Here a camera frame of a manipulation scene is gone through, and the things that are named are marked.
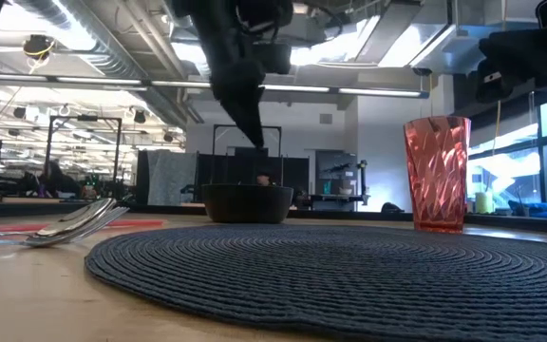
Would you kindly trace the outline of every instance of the round placemat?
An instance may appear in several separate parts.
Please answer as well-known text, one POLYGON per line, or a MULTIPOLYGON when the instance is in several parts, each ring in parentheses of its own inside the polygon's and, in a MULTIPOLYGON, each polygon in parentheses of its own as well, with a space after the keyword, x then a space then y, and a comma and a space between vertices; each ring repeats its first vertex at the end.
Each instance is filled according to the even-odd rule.
POLYGON ((225 225, 114 237, 98 279, 202 316, 348 340, 547 341, 547 243, 225 225))

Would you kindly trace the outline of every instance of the desk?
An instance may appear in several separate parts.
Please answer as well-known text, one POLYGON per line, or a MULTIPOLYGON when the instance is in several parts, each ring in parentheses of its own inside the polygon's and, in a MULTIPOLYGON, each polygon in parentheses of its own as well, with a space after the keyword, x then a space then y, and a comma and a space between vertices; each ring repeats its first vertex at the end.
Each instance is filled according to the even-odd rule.
MULTIPOLYGON (((212 224, 207 217, 190 216, 137 214, 124 219, 167 219, 167 227, 173 228, 212 224)), ((0 224, 44 220, 2 218, 0 224)), ((287 219, 286 223, 412 228, 410 222, 287 219)), ((115 290, 85 273, 84 256, 94 244, 134 231, 137 229, 107 229, 79 243, 49 249, 0 246, 0 341, 322 341, 299 333, 261 331, 177 313, 115 290)), ((547 241, 547 234, 477 226, 465 231, 547 241)))

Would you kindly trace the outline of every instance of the ceiling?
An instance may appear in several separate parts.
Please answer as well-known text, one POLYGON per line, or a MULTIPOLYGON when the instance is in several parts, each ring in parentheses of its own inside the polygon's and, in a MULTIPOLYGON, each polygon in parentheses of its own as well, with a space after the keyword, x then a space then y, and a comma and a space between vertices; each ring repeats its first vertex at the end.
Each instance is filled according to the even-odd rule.
MULTIPOLYGON (((508 1, 509 28, 532 28, 536 24, 533 13, 538 0, 508 1)), ((182 35, 182 28, 176 27, 170 35, 171 22, 167 15, 170 9, 166 7, 167 1, 11 2, 15 4, 5 5, 0 15, 0 72, 30 73, 35 62, 28 61, 23 53, 23 42, 31 34, 45 34, 54 37, 58 43, 47 58, 47 63, 33 69, 36 75, 113 77, 119 72, 122 75, 120 78, 177 80, 181 75, 190 80, 204 79, 204 74, 200 74, 203 66, 200 66, 199 61, 201 58, 203 63, 203 56, 199 57, 199 46, 187 52, 183 46, 175 43, 179 34, 187 36, 182 35), (50 6, 59 4, 69 8, 74 6, 66 12, 65 25, 95 30, 85 33, 84 29, 77 33, 73 29, 61 29, 64 26, 56 26, 56 18, 38 15, 42 13, 35 9, 38 3, 49 3, 50 6), (146 17, 141 19, 141 12, 146 17), (75 13, 83 15, 74 21, 75 13), (138 18, 138 27, 133 25, 136 24, 133 17, 138 18), (94 38, 98 33, 98 39, 95 38, 98 45, 90 50, 90 44, 84 44, 84 41, 71 33, 80 38, 94 38), (167 47, 159 44, 164 41, 167 47), (99 66, 95 62, 98 62, 98 56, 110 54, 111 51, 115 52, 115 58, 123 61, 123 69, 107 70, 106 66, 99 66)), ((457 9, 448 6, 455 2, 446 0, 318 0, 317 3, 337 13, 345 12, 351 21, 344 26, 345 35, 313 47, 297 47, 292 57, 295 65, 290 74, 268 75, 268 84, 418 89, 424 86, 424 82, 407 67, 413 62, 416 62, 413 67, 428 67, 437 73, 468 72, 482 58, 477 48, 478 40, 500 30, 503 0, 460 1, 461 5, 457 9)), ((303 26, 291 25, 295 31, 286 31, 287 37, 289 34, 308 34, 306 27, 322 29, 314 26, 313 20, 316 19, 301 14, 295 17, 296 20, 302 20, 303 26)), ((316 18, 321 21, 322 13, 316 18)), ((343 110, 345 108, 342 104, 349 102, 344 95, 297 92, 266 92, 262 101, 273 103, 272 108, 290 107, 292 104, 321 104, 329 108, 326 110, 328 112, 343 110)), ((19 151, 18 155, 22 158, 30 147, 33 157, 36 156, 35 159, 40 161, 37 157, 42 158, 45 154, 44 142, 47 140, 47 120, 43 119, 61 111, 65 114, 66 109, 69 111, 67 115, 88 114, 99 118, 121 119, 126 169, 136 160, 136 146, 144 148, 154 144, 158 148, 163 146, 182 151, 185 140, 182 129, 187 124, 218 123, 223 120, 221 118, 225 118, 209 90, 185 93, 174 88, 111 89, 102 86, 19 89, 18 86, 0 83, 0 139, 4 139, 6 147, 12 151, 7 154, 7 158, 13 158, 13 150, 19 151), (28 112, 41 113, 42 117, 40 121, 14 118, 16 107, 28 107, 28 112), (135 110, 145 110, 144 124, 134 122, 135 110), (22 128, 20 136, 11 137, 10 128, 19 127, 22 128), (175 133, 172 143, 162 141, 165 131, 175 133)), ((276 122, 277 115, 277 110, 264 110, 262 118, 264 122, 276 122)), ((112 165, 113 157, 108 149, 111 148, 110 142, 115 141, 116 134, 109 124, 104 120, 90 123, 69 121, 66 124, 75 128, 62 126, 54 134, 53 140, 58 143, 55 157, 59 153, 61 161, 66 164, 75 162, 80 165, 77 166, 80 169, 85 164, 83 161, 90 159, 101 161, 103 165, 112 165), (81 129, 98 130, 98 134, 92 132, 84 134, 89 139, 78 138, 77 131, 81 129), (73 144, 85 145, 85 152, 79 157, 76 152, 68 153, 73 144)), ((103 166, 102 169, 111 171, 110 167, 103 166)))

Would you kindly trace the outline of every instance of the person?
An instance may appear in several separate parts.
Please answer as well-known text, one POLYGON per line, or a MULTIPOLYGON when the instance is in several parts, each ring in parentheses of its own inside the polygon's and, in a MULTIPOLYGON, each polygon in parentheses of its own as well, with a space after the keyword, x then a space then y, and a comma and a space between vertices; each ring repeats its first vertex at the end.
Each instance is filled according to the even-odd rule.
POLYGON ((74 194, 78 199, 82 188, 73 178, 63 173, 61 167, 55 161, 50 161, 48 164, 47 178, 42 175, 41 182, 46 186, 46 190, 50 196, 58 199, 59 192, 74 194))
POLYGON ((265 171, 260 171, 258 175, 256 175, 256 183, 262 186, 272 185, 270 174, 265 171))

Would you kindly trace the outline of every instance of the spoon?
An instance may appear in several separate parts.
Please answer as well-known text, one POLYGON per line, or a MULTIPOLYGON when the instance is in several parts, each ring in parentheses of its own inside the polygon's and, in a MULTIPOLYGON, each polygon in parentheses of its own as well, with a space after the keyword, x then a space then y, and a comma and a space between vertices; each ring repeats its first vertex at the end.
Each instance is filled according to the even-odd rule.
POLYGON ((108 223, 128 211, 128 208, 123 207, 110 210, 115 204, 116 201, 114 199, 103 199, 93 202, 34 234, 0 232, 0 237, 18 235, 28 237, 23 241, 0 240, 0 244, 45 247, 80 240, 101 230, 108 223))

